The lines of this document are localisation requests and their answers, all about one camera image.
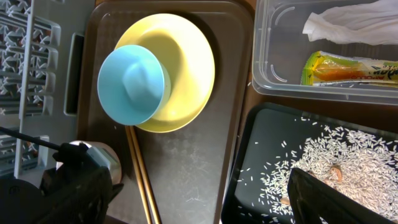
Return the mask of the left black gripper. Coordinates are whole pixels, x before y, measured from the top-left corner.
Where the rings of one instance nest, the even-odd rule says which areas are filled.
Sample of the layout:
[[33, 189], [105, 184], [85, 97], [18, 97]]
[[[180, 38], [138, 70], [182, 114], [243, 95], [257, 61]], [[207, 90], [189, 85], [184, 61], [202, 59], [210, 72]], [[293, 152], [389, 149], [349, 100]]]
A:
[[120, 163], [107, 150], [84, 142], [63, 143], [44, 171], [41, 205], [108, 205], [124, 185]]

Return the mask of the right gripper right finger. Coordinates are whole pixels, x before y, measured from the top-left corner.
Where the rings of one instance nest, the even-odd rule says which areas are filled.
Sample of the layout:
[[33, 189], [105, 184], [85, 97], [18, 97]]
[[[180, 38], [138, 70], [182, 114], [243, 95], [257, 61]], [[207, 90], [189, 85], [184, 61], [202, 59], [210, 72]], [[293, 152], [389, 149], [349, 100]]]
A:
[[299, 224], [394, 224], [299, 168], [292, 169], [287, 190]]

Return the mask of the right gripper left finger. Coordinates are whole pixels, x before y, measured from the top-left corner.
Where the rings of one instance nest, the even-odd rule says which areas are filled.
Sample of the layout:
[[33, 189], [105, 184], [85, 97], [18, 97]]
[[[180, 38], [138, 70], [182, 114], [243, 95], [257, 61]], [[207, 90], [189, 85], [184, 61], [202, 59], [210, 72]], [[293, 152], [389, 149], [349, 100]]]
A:
[[76, 174], [61, 167], [34, 206], [32, 223], [104, 223], [110, 202], [123, 187], [112, 183], [106, 167]]

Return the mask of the pink bowl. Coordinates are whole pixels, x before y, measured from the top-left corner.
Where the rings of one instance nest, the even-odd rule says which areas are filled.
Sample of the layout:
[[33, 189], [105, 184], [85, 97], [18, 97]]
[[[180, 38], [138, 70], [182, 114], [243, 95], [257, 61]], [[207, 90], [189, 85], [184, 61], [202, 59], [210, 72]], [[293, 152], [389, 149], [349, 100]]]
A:
[[55, 176], [59, 181], [66, 183], [84, 182], [101, 168], [107, 168], [109, 179], [112, 184], [120, 184], [122, 179], [122, 168], [119, 157], [115, 151], [105, 143], [93, 141], [72, 141], [72, 146], [81, 149], [86, 155], [81, 158], [81, 154], [68, 155], [68, 161], [63, 162], [59, 159], [59, 152], [53, 155], [56, 160]]

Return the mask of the wooden chopstick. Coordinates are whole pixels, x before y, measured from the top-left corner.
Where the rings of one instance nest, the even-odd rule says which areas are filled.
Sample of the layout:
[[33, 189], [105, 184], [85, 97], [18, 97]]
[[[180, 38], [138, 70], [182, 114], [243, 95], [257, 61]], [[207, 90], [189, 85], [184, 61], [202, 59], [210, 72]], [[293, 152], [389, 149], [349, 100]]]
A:
[[132, 135], [130, 132], [130, 129], [128, 126], [125, 126], [125, 132], [126, 132], [126, 136], [127, 136], [127, 141], [128, 141], [128, 146], [129, 146], [129, 150], [130, 150], [130, 154], [131, 154], [131, 159], [132, 159], [132, 164], [133, 164], [133, 168], [134, 168], [134, 173], [136, 176], [136, 183], [137, 186], [139, 188], [140, 191], [140, 196], [141, 196], [141, 201], [142, 201], [142, 205], [144, 207], [144, 212], [146, 215], [146, 220], [147, 220], [147, 224], [152, 224], [152, 217], [151, 217], [151, 213], [150, 213], [150, 208], [147, 202], [147, 197], [146, 197], [146, 191], [144, 188], [144, 183], [143, 183], [143, 179], [141, 176], [141, 170], [139, 168], [139, 163], [137, 160], [137, 156], [136, 156], [136, 152], [135, 152], [135, 148], [134, 148], [134, 143], [132, 140]]
[[135, 132], [133, 126], [130, 126], [129, 129], [130, 129], [130, 132], [131, 132], [131, 135], [132, 135], [132, 141], [134, 143], [134, 149], [136, 151], [136, 156], [137, 156], [138, 164], [139, 164], [139, 167], [140, 167], [140, 172], [141, 172], [141, 175], [143, 177], [144, 186], [146, 188], [146, 193], [147, 193], [147, 196], [148, 196], [148, 199], [149, 199], [150, 209], [151, 209], [151, 212], [152, 212], [152, 214], [154, 216], [155, 224], [161, 224], [162, 221], [161, 221], [161, 218], [160, 218], [160, 215], [159, 215], [159, 211], [158, 211], [158, 207], [157, 207], [157, 204], [156, 204], [156, 201], [155, 201], [155, 197], [154, 197], [154, 193], [153, 193], [153, 190], [152, 190], [152, 186], [150, 184], [150, 179], [149, 179], [149, 176], [147, 174], [146, 165], [145, 165], [143, 156], [141, 154], [141, 150], [140, 150], [140, 147], [139, 147], [139, 141], [137, 139], [136, 132]]

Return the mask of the light blue bowl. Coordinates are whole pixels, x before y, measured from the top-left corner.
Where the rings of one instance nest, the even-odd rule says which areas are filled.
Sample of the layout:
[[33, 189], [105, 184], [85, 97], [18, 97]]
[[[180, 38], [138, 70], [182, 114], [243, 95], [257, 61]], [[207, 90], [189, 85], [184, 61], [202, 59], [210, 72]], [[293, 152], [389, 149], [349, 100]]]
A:
[[142, 124], [168, 102], [171, 81], [157, 57], [140, 45], [113, 50], [98, 74], [97, 93], [106, 114], [119, 124]]

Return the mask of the green plastic wrapper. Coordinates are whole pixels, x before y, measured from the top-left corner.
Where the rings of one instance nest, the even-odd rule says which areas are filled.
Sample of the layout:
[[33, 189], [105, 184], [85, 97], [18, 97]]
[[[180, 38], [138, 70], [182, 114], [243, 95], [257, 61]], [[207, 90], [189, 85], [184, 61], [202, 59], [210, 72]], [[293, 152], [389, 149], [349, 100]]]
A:
[[311, 54], [303, 68], [300, 84], [332, 86], [340, 83], [397, 86], [397, 62], [343, 57], [323, 51]]

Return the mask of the yellow round plate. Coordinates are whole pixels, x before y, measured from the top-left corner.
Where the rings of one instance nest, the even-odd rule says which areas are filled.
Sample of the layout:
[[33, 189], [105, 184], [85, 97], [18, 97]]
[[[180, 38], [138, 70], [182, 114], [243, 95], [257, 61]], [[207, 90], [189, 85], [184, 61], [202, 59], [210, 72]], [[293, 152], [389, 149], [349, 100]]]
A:
[[203, 32], [182, 16], [153, 14], [124, 32], [116, 47], [124, 45], [140, 45], [151, 51], [171, 81], [168, 102], [138, 127], [168, 133], [191, 123], [206, 106], [215, 82], [215, 60]]

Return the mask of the white napkin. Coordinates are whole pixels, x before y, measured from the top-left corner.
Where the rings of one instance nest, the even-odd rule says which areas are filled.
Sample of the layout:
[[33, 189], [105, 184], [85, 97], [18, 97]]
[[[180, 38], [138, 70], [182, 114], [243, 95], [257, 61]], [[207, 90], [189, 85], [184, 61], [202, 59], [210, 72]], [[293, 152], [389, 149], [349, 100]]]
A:
[[308, 40], [326, 39], [336, 44], [397, 44], [397, 0], [333, 7], [311, 13], [304, 24]]

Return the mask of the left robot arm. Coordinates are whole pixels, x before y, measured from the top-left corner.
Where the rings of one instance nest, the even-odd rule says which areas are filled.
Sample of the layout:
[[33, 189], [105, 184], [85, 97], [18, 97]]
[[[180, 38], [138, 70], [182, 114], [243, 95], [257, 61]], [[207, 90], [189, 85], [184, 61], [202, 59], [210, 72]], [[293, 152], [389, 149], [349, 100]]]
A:
[[39, 187], [21, 179], [1, 180], [1, 223], [103, 223], [109, 203], [123, 189], [86, 145], [60, 145], [60, 168], [44, 172]]

